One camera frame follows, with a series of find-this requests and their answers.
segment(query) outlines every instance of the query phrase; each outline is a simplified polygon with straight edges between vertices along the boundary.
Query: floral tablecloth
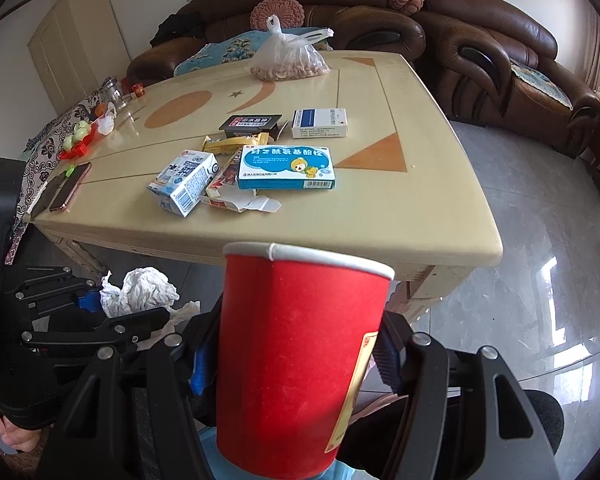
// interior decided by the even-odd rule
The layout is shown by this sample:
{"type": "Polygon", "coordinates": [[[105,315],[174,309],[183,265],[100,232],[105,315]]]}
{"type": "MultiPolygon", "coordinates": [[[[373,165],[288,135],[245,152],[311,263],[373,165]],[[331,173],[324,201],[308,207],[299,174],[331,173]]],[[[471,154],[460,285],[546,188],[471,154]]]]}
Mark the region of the floral tablecloth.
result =
{"type": "Polygon", "coordinates": [[[58,155],[62,150],[62,142],[67,135],[74,133],[74,125],[80,120],[92,120],[94,109],[100,102],[98,93],[94,92],[78,102],[73,108],[47,124],[39,134],[29,139],[25,152],[30,150],[27,165],[22,177],[20,200],[13,223],[11,248],[7,253],[5,264],[11,265],[18,249],[27,223],[22,221],[42,183],[49,178],[58,165],[58,155]]]}

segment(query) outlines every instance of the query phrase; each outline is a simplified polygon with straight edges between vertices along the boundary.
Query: tiled floor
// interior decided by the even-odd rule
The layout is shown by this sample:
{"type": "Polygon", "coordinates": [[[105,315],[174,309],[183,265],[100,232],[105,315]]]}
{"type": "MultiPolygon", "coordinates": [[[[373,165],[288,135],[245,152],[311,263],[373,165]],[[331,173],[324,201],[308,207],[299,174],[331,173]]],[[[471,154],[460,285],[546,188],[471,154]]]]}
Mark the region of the tiled floor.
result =
{"type": "MultiPolygon", "coordinates": [[[[572,480],[600,446],[600,194],[582,160],[492,128],[454,129],[491,205],[504,256],[495,269],[474,271],[414,329],[448,348],[494,345],[523,387],[556,397],[565,414],[556,460],[572,480]]],[[[113,282],[151,265],[170,277],[181,302],[200,300],[203,311],[222,288],[219,267],[91,249],[113,282]]],[[[76,267],[39,233],[19,257],[76,267]]],[[[374,368],[362,390],[360,401],[388,388],[374,368]]]]}

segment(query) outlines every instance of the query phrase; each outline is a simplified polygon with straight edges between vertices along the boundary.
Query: leather sofa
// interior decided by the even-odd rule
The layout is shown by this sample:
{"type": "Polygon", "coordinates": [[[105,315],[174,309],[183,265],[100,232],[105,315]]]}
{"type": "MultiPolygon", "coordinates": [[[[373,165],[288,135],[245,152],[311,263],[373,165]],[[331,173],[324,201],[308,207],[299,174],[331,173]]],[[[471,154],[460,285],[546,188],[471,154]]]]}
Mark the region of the leather sofa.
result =
{"type": "MultiPolygon", "coordinates": [[[[249,16],[262,0],[194,0],[178,14],[198,12],[204,39],[177,38],[136,57],[127,69],[130,83],[145,86],[168,79],[178,64],[207,43],[220,43],[251,30],[249,16]]],[[[336,50],[384,50],[412,61],[425,47],[419,24],[387,7],[387,0],[297,0],[304,7],[305,27],[330,27],[336,50]]]]}
{"type": "Polygon", "coordinates": [[[576,157],[600,118],[600,102],[555,58],[551,33],[503,0],[424,0],[414,14],[427,44],[415,62],[442,110],[452,120],[499,126],[576,157]],[[514,59],[547,76],[573,110],[521,81],[514,59]]]}

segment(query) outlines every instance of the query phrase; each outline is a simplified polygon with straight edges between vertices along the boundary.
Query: blue medicine box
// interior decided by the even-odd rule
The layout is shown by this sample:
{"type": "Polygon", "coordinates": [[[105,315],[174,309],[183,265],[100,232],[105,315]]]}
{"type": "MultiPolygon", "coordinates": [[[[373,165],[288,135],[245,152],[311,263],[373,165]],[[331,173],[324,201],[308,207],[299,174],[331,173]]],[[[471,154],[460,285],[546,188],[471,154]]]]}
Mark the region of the blue medicine box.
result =
{"type": "Polygon", "coordinates": [[[328,148],[245,146],[240,158],[240,189],[333,189],[336,177],[328,148]]]}

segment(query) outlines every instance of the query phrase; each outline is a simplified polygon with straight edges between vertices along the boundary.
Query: black cloth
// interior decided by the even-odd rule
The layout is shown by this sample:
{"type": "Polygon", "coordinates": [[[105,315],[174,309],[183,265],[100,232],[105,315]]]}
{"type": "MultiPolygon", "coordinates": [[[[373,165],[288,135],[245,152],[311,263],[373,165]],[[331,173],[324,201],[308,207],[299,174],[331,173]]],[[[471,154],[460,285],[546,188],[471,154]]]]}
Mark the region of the black cloth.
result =
{"type": "MultiPolygon", "coordinates": [[[[554,454],[560,446],[564,431],[564,414],[560,403],[551,395],[536,390],[525,390],[531,405],[538,414],[554,454]]],[[[446,404],[445,430],[440,446],[438,469],[452,462],[458,427],[460,397],[450,397],[446,404]]],[[[407,399],[400,399],[371,415],[354,422],[345,433],[337,459],[370,475],[380,478],[389,458],[402,412],[407,399]]]]}
{"type": "Polygon", "coordinates": [[[172,14],[158,26],[158,32],[149,42],[151,46],[158,46],[176,38],[205,39],[202,31],[202,19],[198,12],[191,14],[172,14]]]}

